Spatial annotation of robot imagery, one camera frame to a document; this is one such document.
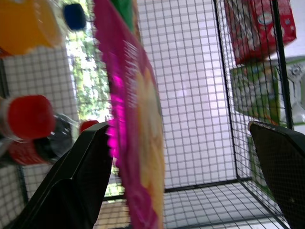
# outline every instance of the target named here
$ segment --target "green package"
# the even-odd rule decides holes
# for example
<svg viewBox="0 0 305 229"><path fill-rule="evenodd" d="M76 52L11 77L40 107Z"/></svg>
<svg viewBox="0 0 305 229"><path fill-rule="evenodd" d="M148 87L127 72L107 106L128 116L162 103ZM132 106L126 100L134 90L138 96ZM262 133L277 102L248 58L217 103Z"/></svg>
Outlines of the green package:
<svg viewBox="0 0 305 229"><path fill-rule="evenodd" d="M291 105L305 108L305 57L287 58L286 68ZM234 68L230 76L235 111L262 122L284 125L285 108L277 60Z"/></svg>

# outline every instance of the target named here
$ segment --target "red label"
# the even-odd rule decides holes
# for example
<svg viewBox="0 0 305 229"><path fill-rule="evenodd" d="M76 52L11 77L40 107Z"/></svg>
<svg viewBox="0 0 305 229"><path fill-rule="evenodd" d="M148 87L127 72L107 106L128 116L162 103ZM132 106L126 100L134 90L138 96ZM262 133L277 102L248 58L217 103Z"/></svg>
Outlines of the red label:
<svg viewBox="0 0 305 229"><path fill-rule="evenodd" d="M23 166L47 163L37 153L33 142L14 142L9 147L9 154L16 163Z"/></svg>
<svg viewBox="0 0 305 229"><path fill-rule="evenodd" d="M225 11L236 64L262 60L276 51L270 0L226 0ZM284 44L296 39L290 0L278 0Z"/></svg>

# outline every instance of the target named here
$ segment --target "orange juice bottle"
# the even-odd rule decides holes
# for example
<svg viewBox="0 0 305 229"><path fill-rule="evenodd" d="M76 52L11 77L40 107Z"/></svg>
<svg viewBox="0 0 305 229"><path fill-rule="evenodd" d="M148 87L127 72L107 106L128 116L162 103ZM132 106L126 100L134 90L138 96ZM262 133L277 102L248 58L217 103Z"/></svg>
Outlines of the orange juice bottle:
<svg viewBox="0 0 305 229"><path fill-rule="evenodd" d="M54 0L0 0L0 19L0 58L59 46L68 29L86 24L80 4L61 8Z"/></svg>

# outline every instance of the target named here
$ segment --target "wire mesh basket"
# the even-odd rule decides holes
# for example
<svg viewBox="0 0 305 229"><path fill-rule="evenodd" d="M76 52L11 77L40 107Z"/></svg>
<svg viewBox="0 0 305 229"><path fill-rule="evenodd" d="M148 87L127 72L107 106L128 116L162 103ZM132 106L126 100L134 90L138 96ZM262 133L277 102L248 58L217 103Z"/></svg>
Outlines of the wire mesh basket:
<svg viewBox="0 0 305 229"><path fill-rule="evenodd" d="M3 97L42 94L57 112L74 120L105 121L110 116L109 89L93 38L93 2L76 1L85 9L86 30L70 33L61 48L38 48L31 54L3 59L0 91ZM164 228L289 228L279 206L262 185L264 176L247 130L249 121L271 122L271 118L269 113L250 115L254 105L251 100L243 102L245 95L236 87L238 83L251 93L269 84L279 85L277 93L266 90L266 95L283 100L275 105L276 112L284 117L278 124L292 128L278 2L256 0L263 1L270 2L274 9L271 20L276 52L273 56L271 51L268 53L276 61L252 60L250 71L260 66L266 73L275 64L279 77L271 71L271 78L263 77L260 84L251 85L232 76L232 69L241 65L235 62L228 25L238 21L234 17L227 20L225 2L239 1L138 0L142 43L155 71L163 113ZM291 0L291 4L294 10L303 3ZM246 18L247 4L235 10ZM254 31L250 34L255 39ZM263 114L264 109L270 112L274 108L271 99L264 105L258 100L255 103L255 109ZM12 226L50 168L36 165L0 169L0 228ZM97 229L129 225L124 189L117 175L113 167Z"/></svg>

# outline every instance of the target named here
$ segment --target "product box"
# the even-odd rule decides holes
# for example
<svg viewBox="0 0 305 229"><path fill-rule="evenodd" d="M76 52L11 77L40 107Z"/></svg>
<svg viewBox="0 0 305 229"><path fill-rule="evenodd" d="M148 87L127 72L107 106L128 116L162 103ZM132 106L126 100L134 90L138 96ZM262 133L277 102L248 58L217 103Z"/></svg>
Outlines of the product box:
<svg viewBox="0 0 305 229"><path fill-rule="evenodd" d="M255 145L252 137L247 137L248 150L249 150L249 161L251 168L251 177L252 181L259 187L266 195L268 195L271 199L274 200L272 192L267 186L267 183L264 179L263 171L261 169L257 153L255 150Z"/></svg>
<svg viewBox="0 0 305 229"><path fill-rule="evenodd" d="M226 19L236 64L263 60L276 51L270 0L225 0ZM284 44L296 39L290 0L278 0Z"/></svg>
<svg viewBox="0 0 305 229"><path fill-rule="evenodd" d="M305 120L305 57L287 58L290 102L295 124ZM262 122L286 121L278 60L234 68L230 71L234 109Z"/></svg>

